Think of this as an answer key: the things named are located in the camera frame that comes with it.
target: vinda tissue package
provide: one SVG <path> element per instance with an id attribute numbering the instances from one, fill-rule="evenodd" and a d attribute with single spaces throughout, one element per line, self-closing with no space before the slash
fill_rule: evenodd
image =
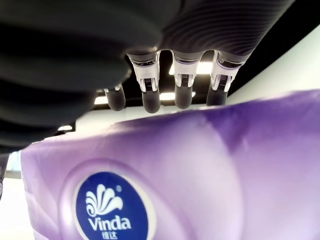
<path id="1" fill-rule="evenodd" d="M 53 137 L 21 166 L 36 240 L 320 239 L 320 91 Z"/>

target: ceiling light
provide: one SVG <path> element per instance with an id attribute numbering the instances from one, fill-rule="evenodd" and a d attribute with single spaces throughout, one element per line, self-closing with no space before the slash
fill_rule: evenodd
<path id="1" fill-rule="evenodd" d="M 161 101 L 167 101 L 167 100 L 175 100 L 176 94 L 174 92 L 163 92 L 160 94 L 160 100 Z"/>
<path id="2" fill-rule="evenodd" d="M 201 61 L 196 68 L 196 74 L 211 74 L 212 67 L 213 63 L 211 61 Z M 169 74 L 175 74 L 175 67 L 173 64 L 171 65 Z"/>
<path id="3" fill-rule="evenodd" d="M 61 126 L 58 129 L 58 131 L 70 131 L 70 130 L 72 130 L 72 126 L 70 125 Z"/>
<path id="4" fill-rule="evenodd" d="M 107 103 L 108 103 L 108 98 L 106 96 L 98 96 L 94 101 L 95 105 L 107 104 Z"/>

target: blue circular logo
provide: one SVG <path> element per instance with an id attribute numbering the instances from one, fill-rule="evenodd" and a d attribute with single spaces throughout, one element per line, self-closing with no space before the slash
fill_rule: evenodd
<path id="1" fill-rule="evenodd" d="M 76 193 L 75 214 L 89 240 L 146 240 L 144 203 L 123 177 L 112 172 L 89 176 Z"/>

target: white wall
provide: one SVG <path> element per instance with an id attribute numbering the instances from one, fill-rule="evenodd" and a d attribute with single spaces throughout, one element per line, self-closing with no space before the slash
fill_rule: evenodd
<path id="1" fill-rule="evenodd" d="M 195 104 L 191 105 L 187 110 L 197 109 L 203 106 L 205 106 L 205 104 Z M 143 106 L 126 107 L 122 111 L 95 110 L 90 111 L 83 117 L 79 118 L 75 123 L 75 128 L 77 132 L 92 132 L 106 128 L 117 122 L 152 117 L 156 115 L 171 114 L 177 111 L 182 110 L 176 106 L 163 105 L 161 105 L 160 110 L 154 114 L 146 112 Z"/>
<path id="2" fill-rule="evenodd" d="M 247 102 L 288 91 L 310 89 L 320 89 L 320 25 L 228 97 L 227 104 Z"/>
<path id="3" fill-rule="evenodd" d="M 0 239 L 34 240 L 25 187 L 21 179 L 5 178 L 0 201 Z"/>

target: black ceiling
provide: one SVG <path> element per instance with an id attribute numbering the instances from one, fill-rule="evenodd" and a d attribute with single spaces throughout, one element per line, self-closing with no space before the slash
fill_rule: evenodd
<path id="1" fill-rule="evenodd" d="M 319 24 L 320 13 L 317 7 L 317 1 L 296 0 L 260 42 L 245 65 L 240 68 L 235 81 L 231 85 L 229 95 L 272 64 Z M 212 61 L 213 54 L 213 51 L 207 51 L 201 60 Z M 160 54 L 160 93 L 173 92 L 175 89 L 174 76 L 169 75 L 171 65 L 171 52 L 167 50 L 162 51 Z M 289 81 L 289 79 L 279 79 L 279 81 Z M 193 90 L 196 92 L 192 100 L 193 104 L 206 103 L 209 84 L 209 75 L 197 75 L 193 85 Z M 140 87 L 133 69 L 130 78 L 123 84 L 123 89 L 125 92 L 126 107 L 143 105 Z M 166 101 L 162 102 L 162 104 L 174 105 L 174 101 Z M 109 109 L 109 107 L 107 104 L 103 104 L 96 105 L 94 109 Z"/>

